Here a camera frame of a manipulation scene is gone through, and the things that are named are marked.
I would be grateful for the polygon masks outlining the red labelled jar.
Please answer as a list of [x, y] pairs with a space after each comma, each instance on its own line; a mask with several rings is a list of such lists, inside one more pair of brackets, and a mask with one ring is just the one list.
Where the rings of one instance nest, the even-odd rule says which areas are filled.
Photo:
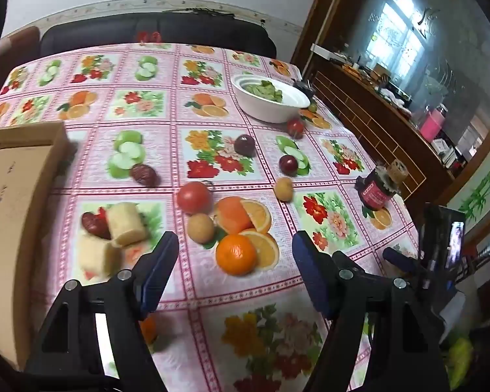
[[355, 190], [363, 206], [371, 211], [379, 211], [394, 195], [400, 193], [400, 187], [408, 175], [405, 164], [395, 159], [388, 166], [377, 165], [367, 177], [359, 176]]

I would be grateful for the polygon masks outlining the small dark cup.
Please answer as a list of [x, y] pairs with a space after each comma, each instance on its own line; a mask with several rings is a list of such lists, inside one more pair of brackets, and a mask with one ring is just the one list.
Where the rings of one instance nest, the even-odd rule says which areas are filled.
[[307, 96], [307, 98], [312, 101], [315, 96], [315, 88], [311, 86], [309, 81], [296, 81], [293, 80], [293, 86], [300, 90], [302, 93]]

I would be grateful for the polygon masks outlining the brown cardboard tray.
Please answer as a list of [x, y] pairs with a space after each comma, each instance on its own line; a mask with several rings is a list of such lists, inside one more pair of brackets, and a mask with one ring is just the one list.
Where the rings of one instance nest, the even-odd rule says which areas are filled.
[[31, 351], [35, 242], [68, 146], [61, 121], [0, 128], [0, 355], [16, 368]]

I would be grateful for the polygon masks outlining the tan longan fruit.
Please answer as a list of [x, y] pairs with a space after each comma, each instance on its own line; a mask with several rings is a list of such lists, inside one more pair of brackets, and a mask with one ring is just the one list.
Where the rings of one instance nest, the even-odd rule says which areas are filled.
[[275, 196], [280, 202], [291, 202], [294, 196], [294, 186], [290, 178], [279, 178], [273, 187]]
[[197, 213], [188, 219], [187, 233], [190, 239], [199, 244], [210, 242], [215, 235], [215, 224], [205, 213]]

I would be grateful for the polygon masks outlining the red cushion ornament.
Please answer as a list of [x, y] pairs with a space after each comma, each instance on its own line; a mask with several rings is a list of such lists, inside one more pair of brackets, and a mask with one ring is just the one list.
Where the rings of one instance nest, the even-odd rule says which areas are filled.
[[162, 41], [162, 36], [158, 31], [148, 32], [140, 31], [136, 36], [137, 42], [142, 43], [160, 43]]

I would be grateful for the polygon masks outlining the pale sugarcane piece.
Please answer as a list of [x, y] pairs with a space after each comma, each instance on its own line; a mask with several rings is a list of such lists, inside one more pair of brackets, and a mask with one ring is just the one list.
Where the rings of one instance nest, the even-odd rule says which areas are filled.
[[132, 245], [148, 238], [138, 207], [135, 203], [121, 202], [106, 211], [108, 230], [119, 247]]
[[80, 236], [77, 242], [78, 265], [87, 280], [108, 278], [121, 264], [122, 251], [111, 241], [97, 236]]

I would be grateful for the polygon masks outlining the floral fruit print tablecloth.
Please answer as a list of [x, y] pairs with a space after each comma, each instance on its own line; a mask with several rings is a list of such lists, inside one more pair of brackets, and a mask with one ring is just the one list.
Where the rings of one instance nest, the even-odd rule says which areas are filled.
[[[325, 342], [328, 325], [312, 307], [292, 256], [298, 230], [317, 249], [342, 251], [367, 272], [392, 270], [388, 245], [415, 255], [418, 234], [400, 197], [379, 211], [365, 208], [355, 181], [373, 160], [322, 103], [302, 112], [295, 140], [281, 126], [240, 109], [231, 78], [254, 74], [289, 83], [299, 70], [241, 51], [178, 43], [115, 44], [68, 51], [13, 68], [0, 91], [0, 128], [62, 121], [71, 142], [48, 196], [31, 277], [31, 333], [70, 279], [87, 280], [77, 242], [87, 236], [81, 216], [105, 216], [135, 203], [148, 231], [126, 249], [125, 267], [150, 251], [165, 231], [179, 237], [179, 260], [155, 315], [151, 355], [171, 391], [300, 391]], [[256, 154], [234, 151], [240, 135]], [[297, 175], [280, 172], [285, 155]], [[159, 184], [146, 188], [130, 175], [151, 166]], [[291, 202], [273, 191], [279, 178], [294, 186]], [[258, 266], [235, 277], [217, 265], [217, 240], [199, 244], [187, 233], [188, 216], [176, 194], [191, 181], [210, 184], [214, 201], [243, 200], [253, 220]], [[268, 219], [267, 226], [257, 220]]]

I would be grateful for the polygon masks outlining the dark red jujube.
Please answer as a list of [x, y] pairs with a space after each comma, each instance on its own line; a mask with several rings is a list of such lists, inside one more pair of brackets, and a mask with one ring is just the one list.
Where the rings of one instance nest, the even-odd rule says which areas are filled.
[[81, 216], [81, 225], [90, 235], [105, 240], [110, 240], [111, 235], [108, 229], [108, 223], [105, 216], [93, 214], [93, 212], [84, 212]]
[[136, 164], [130, 170], [131, 177], [146, 188], [154, 188], [159, 184], [159, 177], [155, 170], [146, 164]]

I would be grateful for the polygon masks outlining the white bowl with greens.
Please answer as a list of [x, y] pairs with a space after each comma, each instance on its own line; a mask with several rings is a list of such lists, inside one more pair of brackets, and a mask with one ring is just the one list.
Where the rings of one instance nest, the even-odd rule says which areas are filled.
[[231, 84], [240, 109], [258, 121], [286, 123], [311, 104], [301, 90], [265, 76], [236, 74]]

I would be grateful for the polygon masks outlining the large red tomato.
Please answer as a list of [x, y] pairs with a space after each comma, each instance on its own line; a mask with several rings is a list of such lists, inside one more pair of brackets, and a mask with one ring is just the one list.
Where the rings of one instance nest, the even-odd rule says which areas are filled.
[[207, 213], [212, 207], [212, 193], [200, 181], [191, 181], [182, 186], [176, 199], [179, 209], [189, 215]]

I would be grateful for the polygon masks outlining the pink container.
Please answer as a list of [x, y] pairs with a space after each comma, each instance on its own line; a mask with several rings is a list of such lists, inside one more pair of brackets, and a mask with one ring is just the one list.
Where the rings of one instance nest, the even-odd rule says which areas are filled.
[[432, 142], [442, 129], [447, 109], [444, 105], [438, 105], [428, 112], [419, 132], [427, 142]]

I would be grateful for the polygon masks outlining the orange mandarin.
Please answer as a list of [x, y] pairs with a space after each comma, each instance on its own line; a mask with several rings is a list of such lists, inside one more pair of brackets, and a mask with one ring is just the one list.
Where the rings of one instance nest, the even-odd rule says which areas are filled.
[[152, 345], [158, 338], [158, 330], [155, 318], [152, 315], [148, 315], [145, 320], [139, 323], [142, 336], [147, 345]]
[[225, 236], [215, 251], [219, 268], [233, 276], [244, 276], [256, 268], [257, 253], [250, 239], [242, 235]]

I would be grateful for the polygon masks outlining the black leather sofa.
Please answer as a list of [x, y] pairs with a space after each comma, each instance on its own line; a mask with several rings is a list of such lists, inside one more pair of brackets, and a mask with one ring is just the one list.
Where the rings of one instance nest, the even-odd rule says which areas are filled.
[[121, 43], [182, 43], [276, 57], [266, 30], [231, 14], [141, 12], [77, 20], [50, 27], [41, 55]]

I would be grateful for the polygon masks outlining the small red tomato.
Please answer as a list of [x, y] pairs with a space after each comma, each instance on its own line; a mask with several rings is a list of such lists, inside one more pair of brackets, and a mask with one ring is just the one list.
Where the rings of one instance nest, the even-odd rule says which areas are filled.
[[286, 123], [286, 132], [290, 137], [295, 140], [299, 140], [302, 138], [304, 130], [305, 125], [299, 118], [292, 119]]

